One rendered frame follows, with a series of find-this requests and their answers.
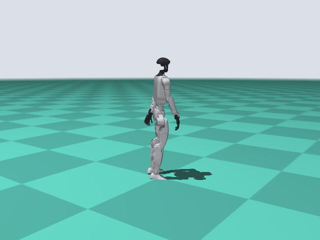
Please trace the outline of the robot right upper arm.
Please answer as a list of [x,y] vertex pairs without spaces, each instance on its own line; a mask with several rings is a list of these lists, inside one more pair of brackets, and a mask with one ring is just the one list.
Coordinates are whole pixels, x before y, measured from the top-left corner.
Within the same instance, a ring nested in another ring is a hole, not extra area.
[[167,103],[169,103],[169,98],[172,97],[170,96],[171,94],[171,89],[170,89],[170,85],[171,85],[171,82],[168,78],[162,78],[161,79],[161,84],[164,88],[164,94],[165,94],[165,100]]

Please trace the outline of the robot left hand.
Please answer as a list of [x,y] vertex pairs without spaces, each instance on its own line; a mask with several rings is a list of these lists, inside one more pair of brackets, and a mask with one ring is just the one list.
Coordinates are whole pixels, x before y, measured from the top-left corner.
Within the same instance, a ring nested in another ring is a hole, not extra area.
[[145,120],[144,120],[144,123],[146,124],[146,125],[149,125],[150,126],[150,120],[151,120],[151,123],[153,123],[153,121],[152,121],[152,115],[153,115],[153,113],[151,113],[151,108],[149,109],[149,111],[148,111],[148,114],[146,115],[146,117],[145,117]]

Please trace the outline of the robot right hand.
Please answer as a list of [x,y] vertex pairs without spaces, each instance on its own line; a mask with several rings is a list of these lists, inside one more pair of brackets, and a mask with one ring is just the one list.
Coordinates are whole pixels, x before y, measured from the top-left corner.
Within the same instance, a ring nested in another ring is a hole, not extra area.
[[180,118],[180,117],[178,117],[177,114],[174,115],[174,119],[176,120],[176,123],[177,123],[177,127],[175,127],[175,128],[176,128],[175,131],[179,129],[179,124],[180,124],[179,118]]

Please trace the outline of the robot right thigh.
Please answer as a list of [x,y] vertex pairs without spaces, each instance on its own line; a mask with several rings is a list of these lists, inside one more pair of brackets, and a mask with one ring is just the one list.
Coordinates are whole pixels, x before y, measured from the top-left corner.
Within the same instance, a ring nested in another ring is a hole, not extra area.
[[[166,117],[163,117],[162,114],[159,114],[156,118],[156,123],[158,126],[161,126],[159,128],[159,141],[160,141],[160,143],[155,144],[154,147],[160,146],[161,151],[162,151],[166,145],[168,135],[169,135],[168,120]],[[154,150],[154,147],[153,147],[153,150]]]

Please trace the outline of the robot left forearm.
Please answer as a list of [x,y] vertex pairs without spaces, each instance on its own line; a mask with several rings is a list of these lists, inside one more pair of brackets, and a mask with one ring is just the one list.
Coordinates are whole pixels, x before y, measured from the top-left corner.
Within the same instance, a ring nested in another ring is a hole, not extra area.
[[152,96],[152,102],[151,102],[151,113],[154,113],[154,109],[156,108],[157,103],[154,101],[154,96]]

